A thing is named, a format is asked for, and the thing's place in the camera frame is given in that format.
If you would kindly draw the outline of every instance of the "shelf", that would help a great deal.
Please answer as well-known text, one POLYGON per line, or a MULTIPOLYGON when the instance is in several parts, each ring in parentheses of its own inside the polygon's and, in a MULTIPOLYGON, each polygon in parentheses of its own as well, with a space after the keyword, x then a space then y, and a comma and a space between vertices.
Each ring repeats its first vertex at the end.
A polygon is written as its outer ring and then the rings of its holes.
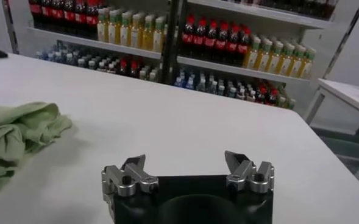
POLYGON ((251 69, 236 67, 236 66, 230 66, 230 65, 223 65, 219 63, 209 62, 209 61, 203 61, 198 59, 192 59, 187 57, 177 57, 177 62, 184 64, 184 65, 191 65, 191 66, 197 66, 200 68, 205 69, 212 69, 216 71, 222 71, 222 72, 229 72, 232 74, 238 74, 238 75, 245 75, 250 77, 255 77, 259 79, 266 79, 276 82, 283 82, 283 83, 309 83, 309 80, 306 79, 298 79, 298 78, 292 78, 287 77, 283 75, 275 75, 268 72, 260 72, 255 71, 251 69))
POLYGON ((243 14, 254 15, 269 19, 275 19, 293 24, 299 24, 312 29, 325 29, 332 22, 314 19, 307 16, 302 16, 294 13, 284 12, 278 9, 267 9, 265 7, 256 7, 251 5, 242 5, 233 2, 225 2, 220 0, 187 0, 189 3, 206 5, 209 7, 230 10, 234 12, 240 12, 243 14))
POLYGON ((53 38, 56 40, 66 41, 69 43, 101 48, 101 49, 105 49, 108 51, 122 52, 125 54, 132 54, 132 55, 142 56, 142 57, 146 57, 146 58, 153 58, 153 59, 160 59, 160 57, 161 57, 161 53, 158 53, 158 52, 146 51, 146 50, 142 50, 142 49, 138 49, 138 48, 110 44, 110 43, 105 43, 105 42, 96 41, 96 40, 89 40, 86 38, 74 37, 74 36, 67 35, 67 34, 55 33, 55 32, 51 32, 51 31, 36 29, 33 27, 28 27, 27 31, 31 32, 34 35, 39 36, 39 37, 53 38))

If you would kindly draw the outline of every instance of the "cola bottle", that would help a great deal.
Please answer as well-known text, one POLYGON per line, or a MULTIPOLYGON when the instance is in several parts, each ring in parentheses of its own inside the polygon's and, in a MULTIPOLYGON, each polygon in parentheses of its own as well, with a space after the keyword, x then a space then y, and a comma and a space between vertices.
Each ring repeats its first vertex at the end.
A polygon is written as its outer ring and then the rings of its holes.
POLYGON ((64 22, 66 31, 76 33, 75 26, 75 0, 65 0, 64 3, 64 22))
POLYGON ((86 10, 86 23, 88 36, 92 39, 97 39, 97 24, 98 24, 98 0, 88 0, 86 10))
POLYGON ((76 33, 82 37, 87 36, 86 8, 87 8, 87 5, 86 5, 85 0, 76 0, 75 27, 76 27, 76 33))
POLYGON ((223 61, 226 52, 227 38, 228 38, 228 24, 225 21, 220 22, 221 29, 217 35, 215 44, 215 51, 213 54, 214 61, 223 61))
POLYGON ((203 53, 204 48, 204 40, 205 40, 205 33, 206 33, 206 19, 202 18, 198 22, 198 27, 194 31, 193 35, 193 55, 196 57, 201 57, 203 53))
POLYGON ((64 0, 52 1, 52 17, 54 19, 55 28, 58 31, 64 31, 64 0))
POLYGON ((193 32, 194 32, 194 16, 189 15, 186 19, 185 28, 182 34, 181 52, 190 55, 193 47, 193 32))
POLYGON ((29 8, 33 16, 34 27, 41 28, 43 24, 41 0, 29 0, 29 8))

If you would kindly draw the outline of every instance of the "table surface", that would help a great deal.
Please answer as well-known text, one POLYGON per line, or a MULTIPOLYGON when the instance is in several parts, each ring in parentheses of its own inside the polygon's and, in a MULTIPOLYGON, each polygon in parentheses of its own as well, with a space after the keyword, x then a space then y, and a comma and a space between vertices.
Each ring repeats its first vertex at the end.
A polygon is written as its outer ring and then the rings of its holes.
POLYGON ((101 170, 145 153, 153 175, 229 172, 224 151, 275 166, 273 223, 359 223, 359 182, 295 112, 18 55, 0 105, 55 102, 74 122, 0 193, 0 223, 112 223, 101 170))
POLYGON ((359 110, 359 86, 319 79, 319 86, 359 110))

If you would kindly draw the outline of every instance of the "green cloth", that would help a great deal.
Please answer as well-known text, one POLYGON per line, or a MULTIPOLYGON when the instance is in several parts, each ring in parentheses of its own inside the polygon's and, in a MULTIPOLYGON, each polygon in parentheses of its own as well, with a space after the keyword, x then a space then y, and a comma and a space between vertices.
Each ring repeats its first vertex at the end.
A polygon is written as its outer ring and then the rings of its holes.
POLYGON ((25 155, 54 142, 71 125, 54 103, 0 107, 0 181, 13 175, 25 155))

